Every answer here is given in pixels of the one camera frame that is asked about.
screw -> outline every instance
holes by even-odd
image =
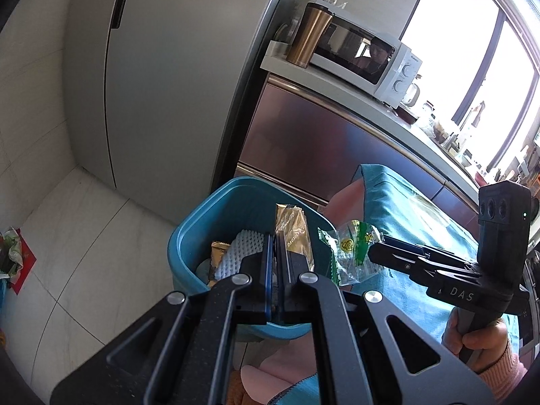
[[[379,303],[382,300],[382,294],[379,291],[368,291],[364,294],[364,298],[370,303]]]
[[[300,280],[304,283],[315,283],[319,278],[315,273],[303,273],[300,275]]]
[[[184,301],[186,301],[186,296],[181,292],[171,292],[167,296],[167,301],[169,304],[182,304]]]
[[[235,274],[231,280],[235,285],[245,285],[249,283],[249,276],[247,274]]]

window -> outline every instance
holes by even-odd
[[[422,61],[420,98],[470,131],[466,148],[491,170],[523,121],[538,75],[493,0],[420,0],[402,41]]]

gold tumbler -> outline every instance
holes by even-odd
[[[325,6],[307,3],[298,32],[287,53],[287,61],[305,69],[332,18],[333,14]]]

hand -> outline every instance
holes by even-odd
[[[477,350],[482,349],[479,358],[472,364],[471,369],[476,373],[487,370],[494,365],[504,354],[508,345],[507,326],[499,318],[491,326],[475,330],[461,336],[456,329],[457,308],[452,309],[442,335],[442,345],[458,356],[463,346]]]

blue trash can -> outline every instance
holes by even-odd
[[[231,243],[242,230],[272,232],[275,227],[276,204],[293,204],[303,209],[308,223],[315,271],[326,275],[329,271],[330,249],[319,240],[317,228],[334,230],[332,224],[303,202],[270,183],[257,178],[239,177],[210,195],[172,233],[167,255],[174,288],[188,295],[209,291],[195,276],[195,270],[210,257],[211,243]],[[239,335],[292,340],[306,334],[309,329],[309,324],[241,325]]]

